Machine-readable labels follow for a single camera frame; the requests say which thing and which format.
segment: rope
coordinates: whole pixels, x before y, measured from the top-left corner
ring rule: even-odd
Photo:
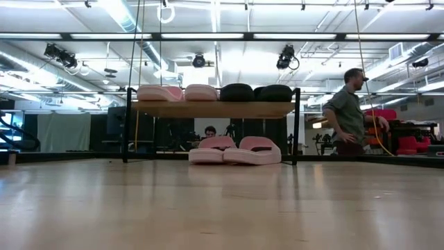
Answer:
[[[358,19],[358,10],[357,10],[357,0],[354,0],[355,2],[355,19],[356,19],[356,27],[357,27],[357,33],[358,33],[358,43],[359,43],[359,54],[361,56],[361,63],[362,63],[362,73],[364,77],[366,77],[366,70],[364,67],[364,56],[362,55],[362,43],[361,43],[361,32],[359,30],[359,19]],[[375,128],[375,134],[376,134],[376,140],[381,146],[381,148],[388,153],[390,156],[394,156],[389,150],[387,150],[382,142],[379,140],[379,135],[377,132],[377,125],[376,125],[376,116],[375,116],[375,110],[373,109],[373,102],[372,102],[372,95],[370,94],[370,90],[368,89],[368,84],[366,82],[366,89],[367,89],[367,95],[368,95],[368,102],[370,103],[370,108],[372,109],[372,117],[373,117],[373,126]]]
[[[142,36],[140,38],[140,62],[139,62],[139,88],[140,88],[140,83],[142,81],[142,47],[143,47],[143,43],[144,43],[144,26],[145,26],[145,0],[144,0],[144,7],[142,8]],[[137,136],[139,135],[139,111],[137,111],[136,114],[136,129],[135,129],[135,135],[134,135],[134,148],[135,151],[137,153]]]

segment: man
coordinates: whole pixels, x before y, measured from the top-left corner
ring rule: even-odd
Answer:
[[[373,123],[373,116],[362,113],[355,92],[361,90],[367,80],[362,69],[349,69],[344,74],[345,86],[323,106],[324,116],[334,129],[332,139],[339,155],[364,153],[364,124]],[[383,117],[376,117],[376,123],[389,130],[389,123]]]
[[[216,129],[213,126],[208,126],[205,128],[205,137],[212,138],[216,136]]]

